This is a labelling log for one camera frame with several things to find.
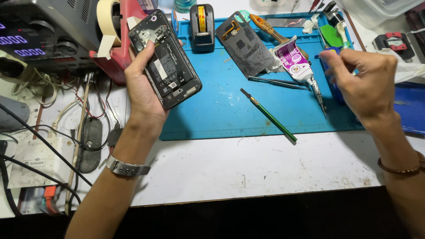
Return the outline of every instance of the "toothbrush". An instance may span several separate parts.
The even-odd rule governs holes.
[[[338,23],[336,28],[337,28],[338,33],[341,35],[341,37],[343,39],[343,42],[344,42],[343,43],[343,45],[344,45],[343,49],[348,49],[348,39],[347,39],[347,36],[345,35],[345,28],[344,28],[343,24]]]

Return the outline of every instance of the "knob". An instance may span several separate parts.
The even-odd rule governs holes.
[[[52,37],[54,35],[53,25],[44,20],[34,20],[29,25],[42,36]]]
[[[69,55],[77,54],[78,50],[78,46],[69,41],[61,41],[56,45],[56,47],[59,51]]]
[[[24,71],[24,66],[15,60],[0,57],[0,73],[5,77],[16,78]]]

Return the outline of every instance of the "disassembled smartphone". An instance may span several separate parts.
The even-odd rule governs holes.
[[[155,45],[145,72],[162,107],[171,109],[202,89],[198,75],[161,10],[155,10],[131,29],[128,38],[137,54],[148,40]]]

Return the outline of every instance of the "bottle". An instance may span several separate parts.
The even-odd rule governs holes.
[[[196,0],[174,0],[176,10],[181,13],[190,12],[190,8],[196,4]]]

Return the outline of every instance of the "blue silicone repair mat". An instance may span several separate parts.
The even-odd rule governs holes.
[[[265,15],[263,18],[310,18],[307,13]],[[217,28],[225,18],[216,19]],[[251,27],[261,32],[252,21]],[[321,14],[319,26],[328,24]],[[312,91],[289,89],[267,83],[248,81],[220,41],[215,39],[212,53],[200,54],[192,51],[190,22],[179,22],[178,38],[186,43],[183,46],[203,88],[196,95],[185,100],[171,110],[166,121],[161,140],[209,139],[242,136],[283,134],[272,124],[246,96],[240,92],[244,88],[266,108],[291,133],[313,133],[363,129],[353,120],[353,113],[345,105],[339,105],[332,97],[320,60],[314,56],[323,50],[317,30],[303,34],[302,28],[275,28],[287,38],[297,35],[297,45],[305,50],[312,62],[315,79],[328,109],[325,119]],[[261,34],[267,48],[278,45],[272,38]],[[267,79],[292,80],[288,73],[263,74]]]

